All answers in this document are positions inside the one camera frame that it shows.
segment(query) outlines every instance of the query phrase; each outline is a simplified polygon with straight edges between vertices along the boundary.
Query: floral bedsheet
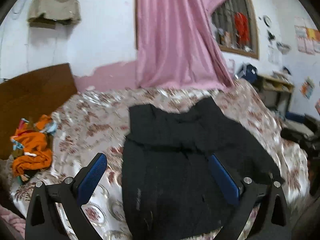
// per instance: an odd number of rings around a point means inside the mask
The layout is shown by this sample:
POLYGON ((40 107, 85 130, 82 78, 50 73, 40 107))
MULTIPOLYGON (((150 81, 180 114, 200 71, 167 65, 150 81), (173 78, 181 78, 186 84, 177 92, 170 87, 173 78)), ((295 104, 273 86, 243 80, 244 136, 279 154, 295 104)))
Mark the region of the floral bedsheet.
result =
MULTIPOLYGON (((245 80, 235 81, 234 88, 228 93, 195 89, 138 89, 106 93, 87 91, 74 95, 52 114, 59 123, 53 142, 52 166, 40 171, 28 184, 18 187, 12 183, 11 161, 8 160, 1 171, 2 180, 7 181, 15 205, 26 216, 32 190, 38 180, 53 184, 60 183, 65 177, 74 177, 97 152, 102 152, 107 156, 108 168, 89 203, 82 208, 104 240, 131 239, 121 195, 122 147, 130 129, 128 107, 151 103, 168 112, 183 112, 209 96, 227 117, 241 123, 262 144, 286 181, 283 190, 290 209, 292 212, 302 209, 309 196, 306 154, 299 145, 280 137, 281 123, 245 80)), ((57 207, 69 237, 77 239, 62 205, 57 204, 57 207)), ((248 235, 257 210, 252 210, 239 239, 248 235)), ((217 232, 190 239, 213 239, 217 232)))

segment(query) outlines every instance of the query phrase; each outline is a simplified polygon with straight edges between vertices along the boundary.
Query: wall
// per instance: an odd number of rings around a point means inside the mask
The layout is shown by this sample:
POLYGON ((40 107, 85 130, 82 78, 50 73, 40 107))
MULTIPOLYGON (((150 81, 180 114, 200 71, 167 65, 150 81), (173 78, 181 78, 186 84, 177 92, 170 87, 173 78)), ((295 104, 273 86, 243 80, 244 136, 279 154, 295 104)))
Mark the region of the wall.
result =
POLYGON ((295 91, 292 96, 290 111, 298 114, 309 114, 319 119, 315 109, 316 101, 320 98, 320 54, 308 55, 298 51, 294 18, 302 17, 308 20, 308 27, 316 29, 315 24, 298 0, 273 0, 277 5, 276 13, 279 19, 283 43, 291 46, 292 50, 283 56, 283 64, 292 74, 295 91), (303 97, 300 87, 305 78, 311 77, 316 87, 310 99, 303 97))
POLYGON ((136 59, 134 0, 79 0, 79 25, 55 30, 28 27, 31 2, 18 0, 0 26, 1 78, 65 62, 74 75, 90 76, 100 66, 136 59))
MULTIPOLYGON (((268 61, 268 46, 271 45, 267 38, 267 30, 276 36, 277 41, 281 41, 280 25, 278 15, 276 14, 276 5, 272 0, 252 0, 254 11, 256 15, 258 35, 259 35, 259 60, 236 55, 232 53, 223 52, 226 60, 234 59, 236 62, 236 71, 242 66, 243 63, 251 63, 258 69, 258 73, 272 74, 273 70, 282 69, 282 55, 279 54, 279 64, 275 65, 268 61), (264 21, 263 16, 267 15, 271 21, 272 26, 268 28, 264 21)), ((276 42, 273 41, 273 47, 276 48, 276 42)))

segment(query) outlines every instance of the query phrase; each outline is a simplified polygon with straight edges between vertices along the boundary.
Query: brown headboard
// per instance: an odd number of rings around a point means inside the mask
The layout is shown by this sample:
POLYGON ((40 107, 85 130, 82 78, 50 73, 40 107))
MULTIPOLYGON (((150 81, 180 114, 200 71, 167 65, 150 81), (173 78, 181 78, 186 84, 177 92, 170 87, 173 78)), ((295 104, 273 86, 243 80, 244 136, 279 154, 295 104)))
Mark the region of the brown headboard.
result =
POLYGON ((21 118, 36 122, 77 93, 69 64, 34 70, 0 84, 0 158, 12 152, 10 136, 21 118))

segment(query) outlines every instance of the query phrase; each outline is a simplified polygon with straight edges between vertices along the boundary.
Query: black jacket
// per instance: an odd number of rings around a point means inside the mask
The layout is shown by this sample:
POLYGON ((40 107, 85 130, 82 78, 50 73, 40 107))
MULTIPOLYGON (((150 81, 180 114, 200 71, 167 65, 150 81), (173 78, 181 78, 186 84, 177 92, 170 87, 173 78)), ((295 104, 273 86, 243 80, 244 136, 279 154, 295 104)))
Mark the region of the black jacket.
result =
POLYGON ((210 175, 213 153, 256 183, 270 184, 270 172, 283 181, 260 143, 212 98, 182 114, 152 105, 129 112, 122 194, 133 240, 178 240, 223 226, 233 207, 210 175))

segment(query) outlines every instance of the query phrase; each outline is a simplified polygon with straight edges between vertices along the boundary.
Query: metal screw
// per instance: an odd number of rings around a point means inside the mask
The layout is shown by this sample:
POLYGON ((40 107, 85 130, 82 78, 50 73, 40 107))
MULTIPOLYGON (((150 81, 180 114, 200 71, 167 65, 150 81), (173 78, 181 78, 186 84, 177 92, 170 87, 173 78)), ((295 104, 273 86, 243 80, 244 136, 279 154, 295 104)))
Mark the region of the metal screw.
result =
POLYGON ((42 182, 42 181, 38 181, 38 182, 36 183, 36 187, 41 187, 41 186, 42 186, 42 184, 43 184, 43 182, 42 182))
POLYGON ((250 183, 252 182, 252 179, 249 178, 249 177, 245 177, 245 178, 243 179, 243 181, 244 181, 246 184, 250 184, 250 183))
POLYGON ((72 177, 67 177, 67 178, 64 180, 64 183, 70 184, 72 181, 73 181, 73 178, 72 178, 72 177))
POLYGON ((275 185, 276 187, 280 187, 280 186, 281 186, 280 182, 278 182, 278 181, 275 181, 275 182, 273 183, 273 185, 275 185))

